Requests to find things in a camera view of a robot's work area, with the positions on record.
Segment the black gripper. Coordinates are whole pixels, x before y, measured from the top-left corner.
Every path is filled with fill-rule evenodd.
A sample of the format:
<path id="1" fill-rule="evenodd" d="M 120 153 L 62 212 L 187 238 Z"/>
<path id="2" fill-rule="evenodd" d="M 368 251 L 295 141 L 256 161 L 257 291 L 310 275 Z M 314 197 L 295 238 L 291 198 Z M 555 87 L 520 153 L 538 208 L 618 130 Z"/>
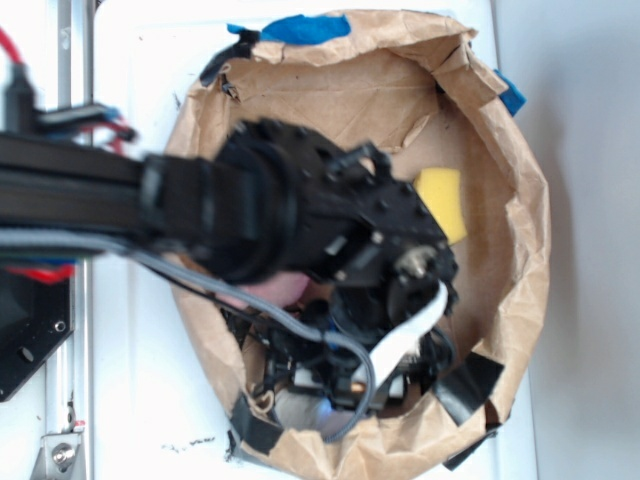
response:
<path id="1" fill-rule="evenodd" d="M 301 298 L 286 306 L 303 324 L 340 333 L 370 355 L 375 382 L 369 407 L 398 404 L 409 383 L 423 388 L 451 365 L 452 342 L 438 327 L 457 301 L 458 265 L 444 245 L 419 246 L 390 263 L 376 287 L 333 287 L 328 297 Z M 261 328 L 267 348 L 260 394 L 281 390 L 325 397 L 331 408 L 353 411 L 367 388 L 365 368 L 355 354 L 334 342 L 303 339 L 275 322 Z"/>

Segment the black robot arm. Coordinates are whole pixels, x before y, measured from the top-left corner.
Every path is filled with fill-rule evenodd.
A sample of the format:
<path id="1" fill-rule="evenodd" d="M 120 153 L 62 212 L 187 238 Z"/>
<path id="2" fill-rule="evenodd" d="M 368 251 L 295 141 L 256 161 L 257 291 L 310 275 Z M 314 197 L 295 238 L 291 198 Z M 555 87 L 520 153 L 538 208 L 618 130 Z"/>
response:
<path id="1" fill-rule="evenodd" d="M 453 362 L 439 328 L 457 300 L 443 229 L 390 157 L 343 150 L 277 121 L 242 122 L 213 160 L 141 162 L 16 134 L 1 138 L 1 396 L 10 398 L 68 334 L 77 260 L 108 250 L 178 253 L 254 293 L 280 273 L 331 287 L 295 304 L 298 326 L 212 294 L 238 343 L 266 350 L 254 396 L 283 385 L 353 409 L 429 388 Z"/>

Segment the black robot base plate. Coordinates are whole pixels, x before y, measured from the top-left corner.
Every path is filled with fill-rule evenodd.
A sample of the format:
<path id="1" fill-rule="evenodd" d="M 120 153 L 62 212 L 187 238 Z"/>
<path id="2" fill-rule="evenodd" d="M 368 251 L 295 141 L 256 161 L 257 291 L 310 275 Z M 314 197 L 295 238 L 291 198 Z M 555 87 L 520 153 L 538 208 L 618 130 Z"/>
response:
<path id="1" fill-rule="evenodd" d="M 1 401 L 9 401 L 73 332 L 71 283 L 1 272 Z"/>

